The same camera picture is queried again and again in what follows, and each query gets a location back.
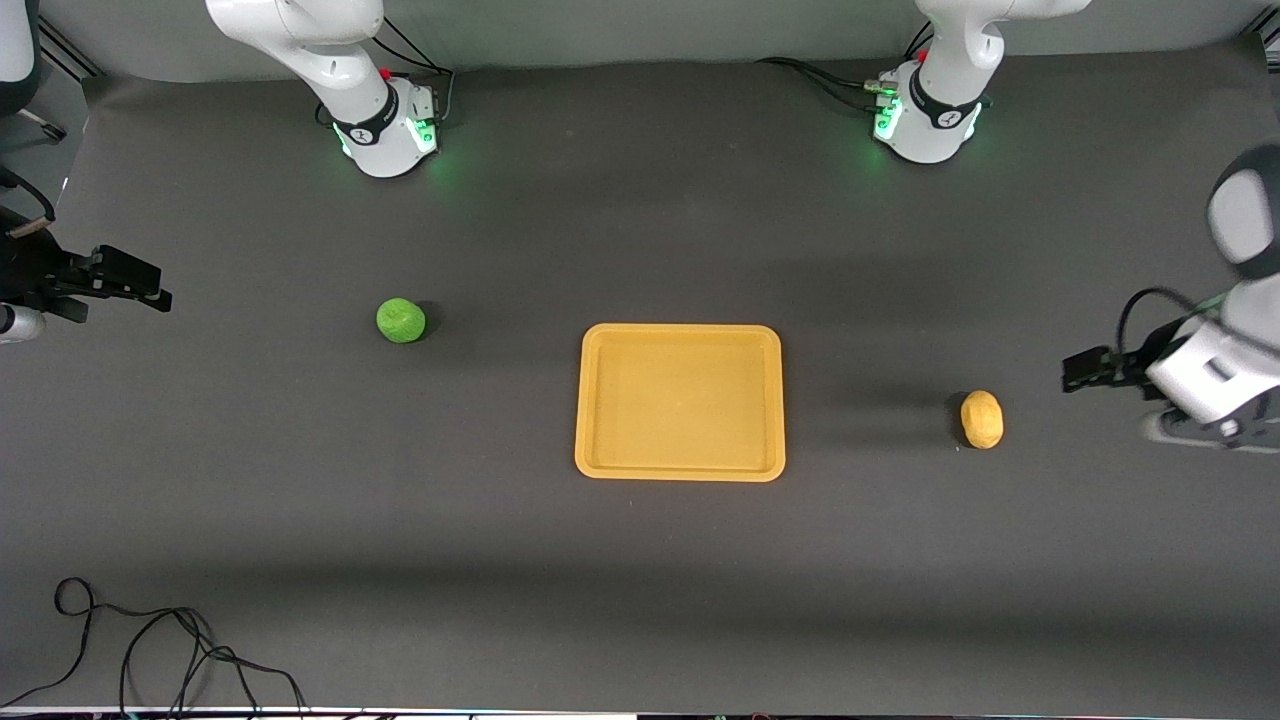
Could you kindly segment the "green apple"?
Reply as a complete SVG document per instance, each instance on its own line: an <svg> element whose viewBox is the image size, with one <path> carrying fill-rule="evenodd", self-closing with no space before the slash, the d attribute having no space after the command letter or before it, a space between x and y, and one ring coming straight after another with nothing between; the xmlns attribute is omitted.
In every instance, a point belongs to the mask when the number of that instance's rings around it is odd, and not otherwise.
<svg viewBox="0 0 1280 720"><path fill-rule="evenodd" d="M378 307L375 324L385 340L396 345L407 345L426 334L428 314L407 299L388 299Z"/></svg>

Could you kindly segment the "yellow-brown potato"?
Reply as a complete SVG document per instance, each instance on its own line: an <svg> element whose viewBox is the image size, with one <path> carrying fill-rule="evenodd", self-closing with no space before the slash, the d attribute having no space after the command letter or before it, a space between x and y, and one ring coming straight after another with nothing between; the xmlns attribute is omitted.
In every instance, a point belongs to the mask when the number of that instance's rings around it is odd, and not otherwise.
<svg viewBox="0 0 1280 720"><path fill-rule="evenodd" d="M960 424L966 442L980 450L996 447L1004 438L1004 410L989 391L975 389L960 405Z"/></svg>

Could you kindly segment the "black frame rail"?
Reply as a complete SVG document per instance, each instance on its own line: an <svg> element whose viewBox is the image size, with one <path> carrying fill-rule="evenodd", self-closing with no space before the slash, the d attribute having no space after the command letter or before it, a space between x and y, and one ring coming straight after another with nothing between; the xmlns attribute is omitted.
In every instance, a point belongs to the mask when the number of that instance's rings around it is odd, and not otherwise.
<svg viewBox="0 0 1280 720"><path fill-rule="evenodd" d="M37 15L36 28L42 59L68 74L78 83L105 77L100 64L90 59L74 42L44 15Z"/></svg>

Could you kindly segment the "yellow plastic tray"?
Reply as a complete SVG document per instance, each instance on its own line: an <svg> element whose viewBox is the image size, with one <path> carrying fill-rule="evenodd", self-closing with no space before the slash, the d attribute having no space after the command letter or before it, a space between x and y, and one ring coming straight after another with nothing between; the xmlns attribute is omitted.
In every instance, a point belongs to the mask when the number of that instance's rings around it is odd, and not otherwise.
<svg viewBox="0 0 1280 720"><path fill-rule="evenodd" d="M602 323L582 337L573 460L599 480L769 483L786 466L767 325Z"/></svg>

